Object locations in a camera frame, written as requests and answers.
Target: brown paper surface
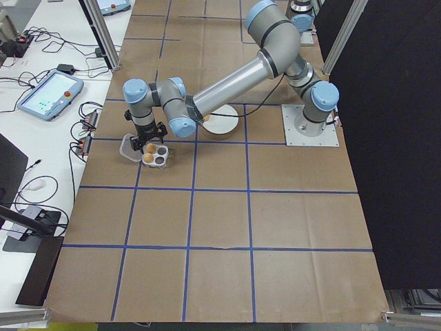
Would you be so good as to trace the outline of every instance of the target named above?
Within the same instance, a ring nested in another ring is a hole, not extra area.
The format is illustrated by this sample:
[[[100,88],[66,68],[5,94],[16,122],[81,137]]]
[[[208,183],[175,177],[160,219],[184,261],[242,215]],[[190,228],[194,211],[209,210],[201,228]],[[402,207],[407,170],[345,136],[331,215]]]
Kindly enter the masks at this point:
[[[136,2],[45,303],[54,320],[373,323],[387,309],[343,130],[339,148],[286,147],[274,104],[300,99],[285,81],[223,140],[170,130],[163,170],[119,154],[135,133],[123,84],[180,76],[194,94],[229,74],[258,51],[240,20],[255,3]],[[321,74],[317,40],[302,54]],[[232,106],[250,112],[276,84]]]

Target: black curtain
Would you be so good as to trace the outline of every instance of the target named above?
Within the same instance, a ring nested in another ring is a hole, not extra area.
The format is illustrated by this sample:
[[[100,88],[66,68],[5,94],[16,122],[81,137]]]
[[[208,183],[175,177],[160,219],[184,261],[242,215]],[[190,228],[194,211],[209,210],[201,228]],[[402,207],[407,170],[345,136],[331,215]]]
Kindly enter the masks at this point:
[[[326,58],[353,1],[326,0]],[[441,288],[441,2],[370,0],[330,81],[386,289]]]

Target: white table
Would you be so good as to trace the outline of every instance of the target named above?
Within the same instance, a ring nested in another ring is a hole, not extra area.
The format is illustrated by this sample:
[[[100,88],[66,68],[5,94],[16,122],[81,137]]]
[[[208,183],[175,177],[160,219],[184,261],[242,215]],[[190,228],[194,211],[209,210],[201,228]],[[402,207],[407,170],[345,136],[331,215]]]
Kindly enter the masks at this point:
[[[104,18],[114,45],[121,46],[123,44],[125,30],[127,29],[131,13],[132,10],[128,10]],[[26,30],[32,27],[46,28],[47,31],[58,32],[68,41],[94,45],[93,47],[78,46],[86,54],[94,52],[95,47],[98,47],[78,0],[50,3],[47,0],[43,0],[26,26]],[[10,68],[8,66],[14,63],[14,59],[7,58],[4,66],[0,68],[0,77],[17,78],[24,71],[38,74],[44,70],[56,68],[60,63],[72,64],[76,69],[87,70],[85,56],[68,44],[65,44],[57,53],[43,52],[42,49],[51,41],[60,42],[55,38],[38,43],[33,41],[25,56],[22,59],[15,59],[15,64]],[[56,50],[58,47],[58,45],[54,44],[48,50]],[[88,62],[91,68],[106,66],[103,58],[90,59]],[[91,76],[100,71],[102,70],[91,72]],[[76,76],[82,79],[90,79],[86,72],[78,72]],[[100,74],[96,79],[110,80],[112,79],[112,73]]]
[[[109,88],[109,81],[85,81],[81,94],[74,99],[72,105],[68,106],[54,121],[47,122],[38,119],[30,114],[16,110],[10,114],[2,114],[0,120],[1,133],[16,145],[29,158],[28,165],[33,164],[37,159],[42,162],[33,169],[26,172],[23,183],[41,175],[50,175],[59,182],[57,194],[46,202],[63,209],[70,215],[73,207],[72,179],[68,159],[69,142],[72,141],[69,129],[72,124],[80,119],[78,107],[86,101],[103,103]],[[0,98],[6,100],[7,109],[14,105],[14,100],[21,94],[16,84],[2,83],[0,87]],[[92,111],[93,108],[85,107],[85,111]],[[74,134],[81,131],[78,125]],[[83,174],[84,163],[72,155],[72,166],[76,190]],[[30,200],[44,199],[51,195],[54,184],[46,180],[47,186],[36,191],[27,192],[26,197]],[[61,217],[60,223],[65,223],[65,217]],[[4,228],[9,228],[10,222],[6,222]],[[6,239],[6,232],[0,232],[0,249]],[[15,300],[20,292],[21,286],[28,274],[30,265],[35,254],[0,252],[0,312],[11,312],[23,310],[15,305]],[[32,327],[44,327],[45,323],[38,323]]]
[[[113,42],[116,45],[122,45],[131,12],[129,10],[105,18]],[[48,3],[43,0],[27,28],[32,26],[45,27],[49,31],[60,32],[62,37],[69,41],[96,44],[94,35],[77,0],[64,0],[59,3]],[[87,69],[85,57],[69,46],[64,46],[62,51],[55,54],[43,53],[41,49],[48,42],[32,43],[24,58],[17,59],[18,61],[11,68],[0,68],[0,77],[17,78],[23,71],[31,71],[37,74],[43,70],[55,68],[59,63],[72,64],[77,69]],[[4,64],[5,66],[12,64],[12,59],[8,59]],[[91,60],[90,65],[95,68],[105,66],[105,63],[102,59],[96,59]],[[0,114],[0,132],[28,156],[28,165],[33,164],[37,159],[42,160],[39,165],[26,172],[22,185],[40,175],[55,177],[59,182],[59,190],[46,204],[61,208],[68,215],[70,215],[73,208],[72,179],[68,159],[69,142],[72,141],[72,137],[69,130],[72,124],[80,119],[78,115],[80,104],[86,101],[104,103],[112,74],[102,74],[91,79],[84,72],[77,73],[76,77],[85,81],[83,91],[74,99],[72,105],[68,106],[59,117],[51,122],[42,121],[21,110]],[[13,82],[0,83],[0,110],[12,109],[15,101],[25,89]],[[93,111],[94,108],[85,106],[84,110],[87,113]],[[74,135],[77,137],[80,131],[81,126],[78,125],[74,130]],[[73,155],[72,165],[77,190],[85,166]],[[28,192],[26,196],[31,200],[44,199],[53,192],[53,189],[53,183],[47,181],[47,187],[36,192]],[[3,227],[8,228],[9,225],[10,223],[6,222]],[[0,231],[0,248],[3,247],[5,239],[6,232]],[[25,310],[15,305],[15,301],[33,258],[34,254],[0,251],[0,312]],[[44,328],[46,322],[8,326],[8,328],[29,327]]]

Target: metal base plate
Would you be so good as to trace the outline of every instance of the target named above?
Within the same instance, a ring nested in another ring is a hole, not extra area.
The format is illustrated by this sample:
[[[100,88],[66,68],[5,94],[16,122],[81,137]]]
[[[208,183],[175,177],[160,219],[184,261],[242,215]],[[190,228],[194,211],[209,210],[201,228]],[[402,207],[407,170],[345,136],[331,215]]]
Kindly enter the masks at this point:
[[[300,36],[301,46],[314,46],[314,39],[312,39],[312,33],[306,31]]]
[[[287,146],[300,147],[339,147],[336,128],[334,125],[326,126],[318,137],[306,137],[294,127],[294,119],[303,111],[304,105],[282,105],[283,127]]]

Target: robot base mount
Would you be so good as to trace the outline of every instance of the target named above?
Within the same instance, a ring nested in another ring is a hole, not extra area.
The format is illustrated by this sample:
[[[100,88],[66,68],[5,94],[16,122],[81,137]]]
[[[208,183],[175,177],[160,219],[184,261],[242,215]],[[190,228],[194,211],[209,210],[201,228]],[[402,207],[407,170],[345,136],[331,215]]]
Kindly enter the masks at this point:
[[[339,147],[337,132],[334,124],[324,126],[322,134],[317,137],[307,137],[294,126],[295,118],[303,111],[304,105],[282,105],[283,127],[287,146],[296,147]],[[332,121],[329,115],[327,122]]]

